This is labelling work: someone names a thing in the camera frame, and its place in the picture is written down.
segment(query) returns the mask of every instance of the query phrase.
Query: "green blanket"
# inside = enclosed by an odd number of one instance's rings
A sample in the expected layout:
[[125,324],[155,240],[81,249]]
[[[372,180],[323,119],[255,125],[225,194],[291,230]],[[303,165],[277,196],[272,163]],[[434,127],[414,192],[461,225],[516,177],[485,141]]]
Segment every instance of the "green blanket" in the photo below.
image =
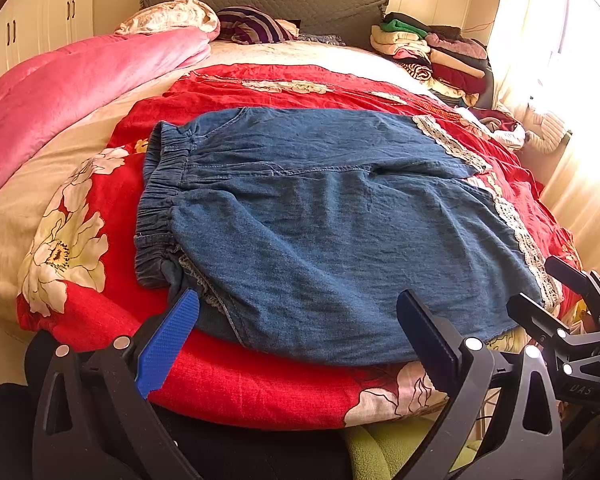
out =
[[412,27],[411,25],[407,25],[400,20],[391,20],[389,23],[380,23],[380,28],[385,32],[414,32],[420,37],[421,40],[423,40],[427,35],[427,33],[421,28]]
[[[433,421],[412,416],[341,430],[351,457],[353,480],[391,480],[432,426]],[[474,459],[475,451],[469,444],[460,452],[453,469]]]

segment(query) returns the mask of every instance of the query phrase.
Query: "pink blanket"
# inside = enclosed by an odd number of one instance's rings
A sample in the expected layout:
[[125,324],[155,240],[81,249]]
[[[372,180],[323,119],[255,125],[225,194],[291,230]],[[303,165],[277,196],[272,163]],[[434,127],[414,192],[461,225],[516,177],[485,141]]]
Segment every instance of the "pink blanket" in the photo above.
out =
[[209,53],[206,34],[187,27],[152,36],[97,36],[15,66],[0,78],[0,188],[67,127]]

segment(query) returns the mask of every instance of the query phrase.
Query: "denim shorts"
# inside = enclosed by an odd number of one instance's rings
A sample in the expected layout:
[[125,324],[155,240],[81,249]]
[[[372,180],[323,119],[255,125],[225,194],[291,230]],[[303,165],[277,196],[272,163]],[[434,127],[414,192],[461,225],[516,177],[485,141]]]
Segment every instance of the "denim shorts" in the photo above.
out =
[[144,164],[136,274],[194,288],[200,330],[333,365],[405,362],[395,301],[413,289],[466,336],[515,326],[538,282],[476,173],[413,118],[233,108],[159,123]]

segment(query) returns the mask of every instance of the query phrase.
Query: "striped pillow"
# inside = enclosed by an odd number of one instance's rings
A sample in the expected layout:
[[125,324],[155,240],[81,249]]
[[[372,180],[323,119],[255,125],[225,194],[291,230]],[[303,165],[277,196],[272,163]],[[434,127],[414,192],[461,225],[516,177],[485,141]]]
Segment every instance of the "striped pillow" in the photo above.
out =
[[225,7],[217,13],[219,40],[239,44],[281,43],[296,38],[271,16],[254,7]]

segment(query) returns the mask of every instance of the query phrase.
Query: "wardrobe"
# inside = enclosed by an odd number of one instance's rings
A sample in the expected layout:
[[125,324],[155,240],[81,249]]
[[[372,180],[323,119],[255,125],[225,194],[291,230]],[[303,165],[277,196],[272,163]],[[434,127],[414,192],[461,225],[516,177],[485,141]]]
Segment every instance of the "wardrobe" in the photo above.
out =
[[93,35],[93,0],[7,0],[0,10],[0,76],[36,54]]

